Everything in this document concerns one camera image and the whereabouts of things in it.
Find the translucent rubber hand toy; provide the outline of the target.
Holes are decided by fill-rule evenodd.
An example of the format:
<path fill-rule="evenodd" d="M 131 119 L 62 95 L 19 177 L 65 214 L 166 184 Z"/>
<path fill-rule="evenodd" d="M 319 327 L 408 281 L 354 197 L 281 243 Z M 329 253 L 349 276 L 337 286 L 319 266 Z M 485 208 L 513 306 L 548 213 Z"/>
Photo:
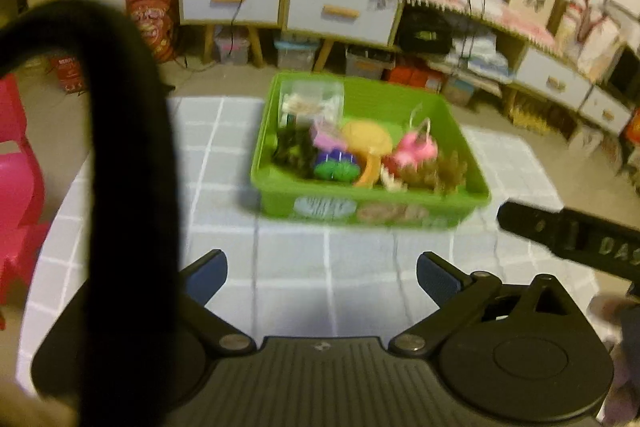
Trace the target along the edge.
<path fill-rule="evenodd" d="M 409 188 L 450 194 L 465 184 L 467 171 L 468 164 L 457 152 L 452 152 L 449 156 L 439 153 L 436 158 L 421 161 L 416 166 L 402 167 L 399 176 Z"/>

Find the pink toy card case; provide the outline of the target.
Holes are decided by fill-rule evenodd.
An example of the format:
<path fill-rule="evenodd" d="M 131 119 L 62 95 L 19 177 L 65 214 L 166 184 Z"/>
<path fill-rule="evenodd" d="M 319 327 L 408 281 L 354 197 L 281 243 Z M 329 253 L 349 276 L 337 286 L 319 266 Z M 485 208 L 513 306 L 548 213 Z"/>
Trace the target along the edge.
<path fill-rule="evenodd" d="M 315 121 L 310 127 L 311 143 L 321 152 L 347 150 L 347 143 L 340 130 L 329 121 Z"/>

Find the purple toy grapes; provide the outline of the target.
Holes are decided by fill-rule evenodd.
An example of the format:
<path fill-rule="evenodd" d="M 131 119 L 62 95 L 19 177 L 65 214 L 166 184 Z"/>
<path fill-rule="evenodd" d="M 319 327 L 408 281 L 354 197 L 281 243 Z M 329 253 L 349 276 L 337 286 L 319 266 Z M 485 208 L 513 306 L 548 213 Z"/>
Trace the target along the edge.
<path fill-rule="evenodd" d="M 318 164 L 329 160 L 338 162 L 354 162 L 354 156 L 352 156 L 351 153 L 346 152 L 346 150 L 337 150 L 337 148 L 334 148 L 334 150 L 330 150 L 329 152 L 321 152 L 317 158 Z"/>

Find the checkered grey tablecloth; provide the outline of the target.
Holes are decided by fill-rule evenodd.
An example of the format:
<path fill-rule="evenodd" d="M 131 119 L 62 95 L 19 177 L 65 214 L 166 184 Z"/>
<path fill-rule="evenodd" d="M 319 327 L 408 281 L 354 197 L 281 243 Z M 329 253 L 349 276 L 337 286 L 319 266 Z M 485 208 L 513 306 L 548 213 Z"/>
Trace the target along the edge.
<path fill-rule="evenodd" d="M 169 107 L 186 175 L 183 262 L 214 248 L 226 253 L 228 279 L 209 309 L 256 339 L 392 337 L 435 310 L 416 281 L 423 251 L 511 284 L 553 274 L 581 307 L 599 290 L 591 270 L 498 229 L 497 209 L 509 198 L 562 205 L 533 150 L 514 135 L 463 128 L 491 201 L 461 225 L 445 231 L 334 227 L 259 213 L 248 172 L 262 101 L 175 98 Z"/>

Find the white seashell toy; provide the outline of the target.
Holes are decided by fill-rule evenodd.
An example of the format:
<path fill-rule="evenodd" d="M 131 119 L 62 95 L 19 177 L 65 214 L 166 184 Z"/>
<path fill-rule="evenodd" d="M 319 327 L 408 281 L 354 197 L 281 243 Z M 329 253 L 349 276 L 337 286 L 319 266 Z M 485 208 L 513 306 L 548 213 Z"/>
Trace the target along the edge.
<path fill-rule="evenodd" d="M 385 165 L 381 166 L 380 181 L 385 190 L 389 192 L 403 192 L 408 190 L 408 186 L 402 182 L 401 179 L 397 179 Z"/>

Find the pink pig toy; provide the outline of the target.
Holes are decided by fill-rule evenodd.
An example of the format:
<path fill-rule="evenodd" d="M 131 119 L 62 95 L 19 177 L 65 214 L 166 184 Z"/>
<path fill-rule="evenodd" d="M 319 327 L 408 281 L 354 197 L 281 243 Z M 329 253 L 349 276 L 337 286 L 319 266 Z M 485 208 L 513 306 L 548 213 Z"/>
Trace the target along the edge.
<path fill-rule="evenodd" d="M 399 141 L 393 160 L 399 167 L 420 165 L 423 161 L 434 160 L 438 156 L 438 145 L 428 131 L 409 131 Z"/>

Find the orange toy slice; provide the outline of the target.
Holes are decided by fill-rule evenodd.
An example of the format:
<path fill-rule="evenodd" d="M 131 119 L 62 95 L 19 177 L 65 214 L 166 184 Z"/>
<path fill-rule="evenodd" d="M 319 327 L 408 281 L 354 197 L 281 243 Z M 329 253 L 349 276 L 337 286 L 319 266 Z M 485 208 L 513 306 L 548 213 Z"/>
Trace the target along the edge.
<path fill-rule="evenodd" d="M 381 176 L 382 157 L 376 154 L 356 152 L 355 158 L 360 167 L 360 175 L 352 185 L 363 188 L 374 187 Z"/>

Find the yellow plastic bowl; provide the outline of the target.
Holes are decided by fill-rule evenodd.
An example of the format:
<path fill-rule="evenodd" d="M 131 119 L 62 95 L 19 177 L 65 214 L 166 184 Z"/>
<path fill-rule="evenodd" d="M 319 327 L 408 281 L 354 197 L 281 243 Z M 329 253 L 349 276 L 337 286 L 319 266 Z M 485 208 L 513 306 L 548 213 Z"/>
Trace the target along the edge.
<path fill-rule="evenodd" d="M 347 148 L 353 152 L 385 156 L 392 153 L 394 142 L 390 134 L 373 120 L 356 119 L 341 127 Z"/>

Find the pink plastic chair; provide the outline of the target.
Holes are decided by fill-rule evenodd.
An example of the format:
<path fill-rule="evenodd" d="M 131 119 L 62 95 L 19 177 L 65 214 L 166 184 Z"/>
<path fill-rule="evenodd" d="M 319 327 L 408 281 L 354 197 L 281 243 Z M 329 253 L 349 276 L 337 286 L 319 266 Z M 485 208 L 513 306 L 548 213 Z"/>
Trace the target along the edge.
<path fill-rule="evenodd" d="M 1 302 L 11 287 L 32 281 L 37 254 L 49 232 L 41 220 L 44 182 L 27 135 L 27 118 L 15 76 L 1 78 L 1 142 L 17 150 L 1 155 Z"/>

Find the green plastic storage box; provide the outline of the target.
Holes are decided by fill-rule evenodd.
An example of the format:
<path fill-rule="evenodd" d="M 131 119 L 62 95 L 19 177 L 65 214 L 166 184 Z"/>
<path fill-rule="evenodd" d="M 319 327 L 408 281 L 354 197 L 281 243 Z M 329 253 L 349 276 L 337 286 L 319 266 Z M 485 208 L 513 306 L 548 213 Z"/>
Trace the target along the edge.
<path fill-rule="evenodd" d="M 445 99 L 380 80 L 280 72 L 250 181 L 271 218 L 446 229 L 490 191 Z"/>

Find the clear cotton swab jar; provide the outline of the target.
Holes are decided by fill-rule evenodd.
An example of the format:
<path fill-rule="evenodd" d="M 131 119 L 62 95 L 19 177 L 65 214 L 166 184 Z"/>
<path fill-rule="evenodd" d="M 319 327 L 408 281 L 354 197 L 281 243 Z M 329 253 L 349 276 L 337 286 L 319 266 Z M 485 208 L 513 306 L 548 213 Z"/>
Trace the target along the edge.
<path fill-rule="evenodd" d="M 339 124 L 344 113 L 344 86 L 329 80 L 284 80 L 278 104 L 279 127 L 304 127 L 314 122 Z"/>

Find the red cardboard box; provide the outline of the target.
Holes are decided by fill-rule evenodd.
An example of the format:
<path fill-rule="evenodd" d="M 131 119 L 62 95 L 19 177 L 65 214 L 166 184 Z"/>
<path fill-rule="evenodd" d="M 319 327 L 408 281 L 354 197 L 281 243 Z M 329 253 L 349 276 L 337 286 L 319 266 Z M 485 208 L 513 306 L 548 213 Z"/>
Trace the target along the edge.
<path fill-rule="evenodd" d="M 439 92 L 445 83 L 445 76 L 428 67 L 397 65 L 386 74 L 386 80 L 401 86 Z"/>

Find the orange cartoon bin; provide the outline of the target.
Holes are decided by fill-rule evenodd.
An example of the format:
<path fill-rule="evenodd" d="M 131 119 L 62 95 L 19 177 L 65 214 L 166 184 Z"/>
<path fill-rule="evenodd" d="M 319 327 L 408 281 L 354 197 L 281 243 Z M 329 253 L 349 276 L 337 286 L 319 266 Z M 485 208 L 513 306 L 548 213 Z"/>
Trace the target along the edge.
<path fill-rule="evenodd" d="M 155 61 L 173 60 L 180 26 L 178 0 L 125 0 L 125 4 Z"/>

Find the wooden low sideboard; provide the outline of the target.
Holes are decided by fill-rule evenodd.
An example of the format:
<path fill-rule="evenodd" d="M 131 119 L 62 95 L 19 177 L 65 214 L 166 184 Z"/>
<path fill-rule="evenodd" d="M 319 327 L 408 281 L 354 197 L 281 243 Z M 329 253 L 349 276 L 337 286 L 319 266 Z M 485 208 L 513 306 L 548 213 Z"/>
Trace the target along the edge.
<path fill-rule="evenodd" d="M 485 13 L 456 0 L 288 0 L 287 30 L 332 41 L 398 50 L 400 28 L 412 13 L 430 38 L 423 54 L 438 55 L 447 37 L 475 46 L 484 34 L 494 35 L 497 50 L 509 63 L 514 82 L 574 110 L 612 134 L 629 124 L 632 112 L 604 91 L 567 58 L 547 29 L 530 24 L 503 3 Z"/>

